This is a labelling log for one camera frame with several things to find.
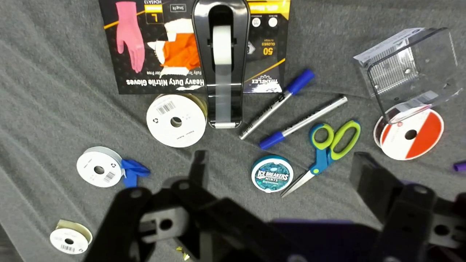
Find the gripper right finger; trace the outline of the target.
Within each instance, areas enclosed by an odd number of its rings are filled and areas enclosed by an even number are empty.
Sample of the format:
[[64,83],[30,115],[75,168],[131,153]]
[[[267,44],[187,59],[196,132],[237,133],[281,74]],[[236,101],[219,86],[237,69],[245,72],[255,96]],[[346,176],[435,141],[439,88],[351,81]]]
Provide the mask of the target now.
[[466,192],[443,199],[362,151],[353,155],[350,181],[383,226],[367,262],[466,262]]

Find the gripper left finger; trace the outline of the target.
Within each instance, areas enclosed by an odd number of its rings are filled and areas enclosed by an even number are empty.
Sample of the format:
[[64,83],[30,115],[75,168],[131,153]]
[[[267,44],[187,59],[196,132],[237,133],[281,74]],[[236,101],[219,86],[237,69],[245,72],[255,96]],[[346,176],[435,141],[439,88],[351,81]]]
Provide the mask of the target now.
[[153,194],[128,188],[113,199],[83,262],[148,262],[157,242],[174,239],[194,262],[233,262],[233,246],[208,209],[208,152],[195,151],[189,174]]

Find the blue ribbon spool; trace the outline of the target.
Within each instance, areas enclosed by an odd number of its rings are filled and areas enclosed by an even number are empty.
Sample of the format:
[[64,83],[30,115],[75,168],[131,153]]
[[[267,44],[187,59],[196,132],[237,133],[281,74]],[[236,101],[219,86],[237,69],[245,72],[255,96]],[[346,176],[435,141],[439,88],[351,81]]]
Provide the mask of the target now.
[[100,188],[115,186],[120,181],[126,188],[137,187],[138,178],[151,174],[138,161],[123,159],[116,151],[103,146],[88,148],[77,159],[76,169],[84,181]]

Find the small gold ribbon spool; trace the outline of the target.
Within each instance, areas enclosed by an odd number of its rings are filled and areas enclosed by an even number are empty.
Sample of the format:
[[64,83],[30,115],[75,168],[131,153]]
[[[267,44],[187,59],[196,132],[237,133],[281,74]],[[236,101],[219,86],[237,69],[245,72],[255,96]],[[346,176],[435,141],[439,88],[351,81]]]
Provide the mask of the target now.
[[93,240],[93,235],[82,224],[60,219],[49,236],[50,243],[68,255],[84,253]]

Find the red and white ribbon spool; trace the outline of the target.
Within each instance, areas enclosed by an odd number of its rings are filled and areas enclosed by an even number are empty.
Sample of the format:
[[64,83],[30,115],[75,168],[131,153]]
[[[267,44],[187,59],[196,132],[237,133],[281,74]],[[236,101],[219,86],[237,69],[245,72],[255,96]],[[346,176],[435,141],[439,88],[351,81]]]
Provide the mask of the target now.
[[396,124],[383,117],[377,121],[373,138],[386,156],[394,160],[412,160],[431,151],[444,132],[444,119],[427,109]]

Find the green and blue scissors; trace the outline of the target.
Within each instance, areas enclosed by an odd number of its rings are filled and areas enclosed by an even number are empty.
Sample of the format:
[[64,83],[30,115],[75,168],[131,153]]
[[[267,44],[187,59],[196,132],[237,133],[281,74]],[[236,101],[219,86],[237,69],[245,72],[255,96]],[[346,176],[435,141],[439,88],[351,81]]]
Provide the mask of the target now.
[[[327,138],[319,142],[316,140],[316,133],[319,130],[325,130],[327,132]],[[336,152],[335,147],[341,141],[345,132],[354,129],[355,133],[352,136],[352,139],[341,151]],[[341,159],[347,155],[351,149],[356,145],[361,134],[360,123],[356,120],[350,120],[346,122],[343,126],[340,127],[336,132],[329,124],[316,124],[309,131],[309,138],[311,145],[315,148],[316,158],[315,162],[308,168],[308,171],[304,174],[301,174],[297,179],[295,179],[291,185],[281,193],[281,198],[284,198],[290,195],[292,192],[296,191],[306,182],[308,182],[313,177],[320,175],[325,171],[333,162]]]

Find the large gold ribbon spool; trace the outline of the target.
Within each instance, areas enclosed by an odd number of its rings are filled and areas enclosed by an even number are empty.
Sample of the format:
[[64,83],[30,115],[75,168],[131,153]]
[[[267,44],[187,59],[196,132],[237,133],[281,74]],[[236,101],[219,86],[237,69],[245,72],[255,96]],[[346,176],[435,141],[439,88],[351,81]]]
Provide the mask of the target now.
[[196,144],[207,125],[207,106],[192,94],[162,94],[146,113],[147,127],[160,143],[174,148]]

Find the blue capped silver marker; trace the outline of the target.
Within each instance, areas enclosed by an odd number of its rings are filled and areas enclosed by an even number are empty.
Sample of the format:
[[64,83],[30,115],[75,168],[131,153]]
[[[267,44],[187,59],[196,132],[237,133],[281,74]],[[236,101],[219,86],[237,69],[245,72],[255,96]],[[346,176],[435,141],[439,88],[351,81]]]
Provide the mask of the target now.
[[328,114],[329,112],[333,111],[334,109],[338,108],[339,106],[344,105],[348,102],[347,96],[339,96],[338,98],[328,102],[325,106],[317,109],[316,111],[312,112],[311,114],[307,115],[306,117],[300,119],[295,124],[288,126],[286,129],[282,131],[278,131],[273,133],[272,135],[268,136],[267,138],[263,139],[258,143],[259,147],[262,150],[267,150],[274,145],[281,143],[284,141],[286,136],[298,131],[299,129],[305,127],[306,125],[316,121],[317,119],[323,117],[324,115]]
[[281,93],[268,108],[261,112],[251,123],[240,133],[239,138],[245,140],[253,131],[262,125],[275,111],[284,105],[285,101],[300,92],[311,80],[315,74],[310,69],[305,69],[299,76],[286,86],[285,91]]

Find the round teal mint tin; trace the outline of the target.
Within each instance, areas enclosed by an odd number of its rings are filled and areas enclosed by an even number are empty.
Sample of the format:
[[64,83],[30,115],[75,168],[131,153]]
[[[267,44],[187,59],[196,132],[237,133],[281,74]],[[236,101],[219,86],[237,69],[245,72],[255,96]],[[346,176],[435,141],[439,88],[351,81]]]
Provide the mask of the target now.
[[282,156],[267,155],[256,160],[251,167],[253,185],[266,193],[280,192],[293,181],[294,171]]

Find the grey cloth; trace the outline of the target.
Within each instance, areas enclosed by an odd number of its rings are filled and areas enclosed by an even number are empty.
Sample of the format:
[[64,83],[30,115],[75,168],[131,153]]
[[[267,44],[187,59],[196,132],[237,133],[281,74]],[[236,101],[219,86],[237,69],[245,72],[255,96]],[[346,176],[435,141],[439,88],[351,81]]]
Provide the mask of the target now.
[[396,161],[375,145],[379,108],[358,81],[353,56],[406,28],[449,28],[461,75],[466,75],[466,0],[292,0],[285,79],[310,68],[314,81],[247,140],[240,129],[208,128],[189,148],[158,143],[146,125],[154,96],[120,96],[98,0],[0,1],[0,224],[27,262],[80,262],[49,241],[58,220],[95,232],[114,195],[77,174],[87,148],[105,146],[151,170],[140,184],[158,191],[168,177],[186,175],[193,152],[209,151],[209,190],[230,197],[265,221],[274,218],[349,219],[380,224],[348,182],[352,157],[334,163],[288,197],[256,189],[249,177],[265,155],[258,142],[335,95],[348,103],[323,118],[338,128],[362,126],[356,151],[367,151],[401,179],[429,186],[440,197],[466,192],[466,174],[452,164],[466,159],[466,89],[437,107],[445,131],[418,159]]

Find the clear plastic box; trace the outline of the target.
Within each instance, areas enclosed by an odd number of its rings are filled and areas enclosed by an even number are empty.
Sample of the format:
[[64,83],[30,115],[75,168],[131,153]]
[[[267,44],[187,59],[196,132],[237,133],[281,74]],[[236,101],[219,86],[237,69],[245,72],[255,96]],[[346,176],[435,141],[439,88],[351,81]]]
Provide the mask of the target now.
[[466,91],[449,28],[408,28],[355,55],[368,94],[396,124]]

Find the black glove box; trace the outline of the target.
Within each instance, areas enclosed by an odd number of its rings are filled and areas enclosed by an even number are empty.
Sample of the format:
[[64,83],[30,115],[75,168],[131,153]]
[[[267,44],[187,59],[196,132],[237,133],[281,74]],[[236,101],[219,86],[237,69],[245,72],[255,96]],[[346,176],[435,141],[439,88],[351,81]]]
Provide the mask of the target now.
[[[244,0],[250,25],[243,92],[284,88],[291,0]],[[98,0],[120,94],[202,93],[196,0]]]

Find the black tape dispenser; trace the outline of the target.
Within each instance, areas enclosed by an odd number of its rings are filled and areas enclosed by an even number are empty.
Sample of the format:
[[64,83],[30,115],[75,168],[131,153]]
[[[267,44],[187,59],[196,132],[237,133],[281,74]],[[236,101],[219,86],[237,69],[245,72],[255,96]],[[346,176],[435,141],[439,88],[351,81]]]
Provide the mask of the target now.
[[192,22],[214,129],[242,122],[251,12],[246,0],[195,0]]

